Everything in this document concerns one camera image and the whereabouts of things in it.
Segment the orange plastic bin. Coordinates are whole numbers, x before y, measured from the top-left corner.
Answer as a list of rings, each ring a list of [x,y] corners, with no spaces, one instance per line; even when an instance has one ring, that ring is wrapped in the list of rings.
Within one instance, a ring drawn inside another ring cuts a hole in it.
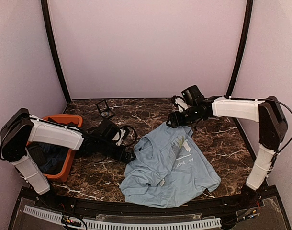
[[[54,123],[59,123],[62,125],[72,126],[72,127],[82,127],[83,118],[79,115],[52,115],[43,117],[46,121],[51,121]],[[63,168],[60,173],[56,175],[43,174],[50,181],[65,182],[68,179],[69,172],[75,157],[76,151],[69,149],[67,157],[65,159]]]

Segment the dark clothes in bin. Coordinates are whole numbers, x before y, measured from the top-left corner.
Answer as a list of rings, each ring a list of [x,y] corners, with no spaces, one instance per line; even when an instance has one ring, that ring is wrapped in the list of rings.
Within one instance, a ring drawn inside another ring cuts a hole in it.
[[[32,142],[27,149],[40,171],[49,175],[61,172],[69,151],[66,147],[42,142]]]

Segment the black right frame post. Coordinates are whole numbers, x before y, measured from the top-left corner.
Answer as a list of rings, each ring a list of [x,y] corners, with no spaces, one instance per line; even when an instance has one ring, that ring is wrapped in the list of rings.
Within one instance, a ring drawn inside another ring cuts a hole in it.
[[[254,2],[253,0],[246,1],[245,15],[244,15],[244,20],[243,20],[241,37],[239,40],[239,46],[238,46],[231,78],[230,78],[228,88],[226,91],[227,97],[231,96],[234,89],[235,89],[236,80],[237,80],[237,77],[239,74],[239,70],[240,70],[241,63],[242,63],[242,58],[243,58],[245,47],[246,47],[247,36],[248,36],[249,26],[250,26],[250,20],[251,20],[251,15],[252,15],[252,10],[253,10],[253,2]]]

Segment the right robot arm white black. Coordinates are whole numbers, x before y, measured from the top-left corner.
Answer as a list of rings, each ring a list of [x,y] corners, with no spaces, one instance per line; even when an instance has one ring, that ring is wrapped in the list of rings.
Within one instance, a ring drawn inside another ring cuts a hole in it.
[[[177,108],[177,111],[168,115],[167,125],[172,128],[210,117],[230,117],[258,124],[259,149],[246,180],[249,189],[237,198],[240,207],[249,207],[256,199],[254,191],[261,187],[284,148],[281,144],[288,131],[288,122],[282,110],[285,105],[274,96],[265,99],[204,97],[196,85],[183,90],[181,96],[173,96],[172,102]]]

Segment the light blue printed t-shirt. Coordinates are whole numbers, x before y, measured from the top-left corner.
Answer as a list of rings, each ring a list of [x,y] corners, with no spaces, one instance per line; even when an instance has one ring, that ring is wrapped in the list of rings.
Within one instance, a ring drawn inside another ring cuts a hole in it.
[[[120,184],[126,202],[174,208],[218,188],[221,178],[192,134],[189,126],[162,123],[139,140],[136,159],[127,164]]]

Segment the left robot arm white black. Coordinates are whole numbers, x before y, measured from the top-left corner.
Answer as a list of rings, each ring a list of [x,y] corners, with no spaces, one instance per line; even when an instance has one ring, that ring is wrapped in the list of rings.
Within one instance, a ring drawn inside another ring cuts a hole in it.
[[[89,130],[63,125],[40,119],[29,113],[28,109],[19,109],[0,131],[0,159],[11,163],[50,209],[60,205],[60,197],[50,191],[48,178],[43,175],[29,154],[29,142],[41,142],[62,146],[84,153],[98,152],[123,163],[136,159],[131,143],[123,145],[131,126],[117,126],[111,121],[114,112],[100,111],[102,121]]]

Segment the black front table rail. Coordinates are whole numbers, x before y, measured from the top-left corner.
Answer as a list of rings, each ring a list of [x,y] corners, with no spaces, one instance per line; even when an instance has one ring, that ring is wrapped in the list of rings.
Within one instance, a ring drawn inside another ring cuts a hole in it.
[[[249,208],[258,209],[264,204],[265,198],[275,194],[277,194],[276,187],[270,186],[263,190],[262,198],[251,201],[248,206],[240,204],[242,196],[237,194],[221,198],[190,201],[180,207],[160,209],[131,203],[95,201],[56,194],[39,196],[33,189],[22,187],[17,200],[21,201],[22,198],[25,198],[32,205],[52,208],[64,213],[74,214],[80,218],[95,217],[98,214],[154,217],[201,213],[204,217],[214,215],[230,221],[235,218],[237,212],[240,215],[244,215]]]

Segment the black left frame post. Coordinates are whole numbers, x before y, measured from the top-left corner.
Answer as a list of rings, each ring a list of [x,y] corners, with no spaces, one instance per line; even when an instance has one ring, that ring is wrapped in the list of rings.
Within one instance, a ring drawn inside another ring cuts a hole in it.
[[[55,42],[55,38],[54,38],[54,32],[53,32],[53,28],[52,28],[52,23],[51,23],[50,12],[49,12],[47,0],[41,0],[41,8],[42,8],[42,14],[43,14],[43,19],[44,19],[44,24],[45,24],[46,35],[47,35],[53,63],[55,66],[55,70],[57,73],[58,81],[59,81],[59,84],[61,86],[61,90],[62,90],[63,96],[66,100],[66,103],[69,104],[72,100],[71,100],[71,97],[69,94],[69,90],[67,88],[67,84],[66,84],[65,77],[64,77],[64,74],[62,71],[60,59],[58,56],[58,51],[57,51],[56,42]]]

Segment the black frame post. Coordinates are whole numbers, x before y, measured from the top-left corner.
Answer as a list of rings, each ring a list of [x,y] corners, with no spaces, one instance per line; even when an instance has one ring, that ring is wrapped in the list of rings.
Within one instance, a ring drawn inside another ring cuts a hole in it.
[[[253,0],[246,1],[245,15],[244,15],[244,20],[243,20],[241,37],[239,40],[239,46],[238,46],[231,78],[230,78],[228,88],[226,91],[227,97],[231,96],[234,89],[235,89],[236,80],[237,80],[237,77],[239,74],[239,70],[240,70],[241,63],[242,63],[242,58],[243,58],[245,47],[246,47],[247,36],[248,36],[249,26],[250,26],[250,20],[251,20],[251,15],[252,15],[252,10],[253,10],[253,2],[254,2]]]
[[[49,12],[47,0],[41,0],[41,8],[42,8],[42,14],[43,14],[43,19],[44,19],[44,24],[45,24],[46,35],[47,35],[53,63],[55,66],[55,70],[57,73],[58,81],[59,81],[59,84],[61,86],[61,90],[62,90],[63,96],[66,100],[66,103],[69,104],[72,100],[71,100],[71,97],[69,94],[69,90],[67,88],[67,84],[66,84],[65,77],[64,77],[64,74],[62,71],[60,59],[58,56],[58,51],[57,51],[56,42],[55,42],[55,38],[54,38],[54,32],[53,32],[53,28],[52,28],[52,23],[51,23],[50,12]]]

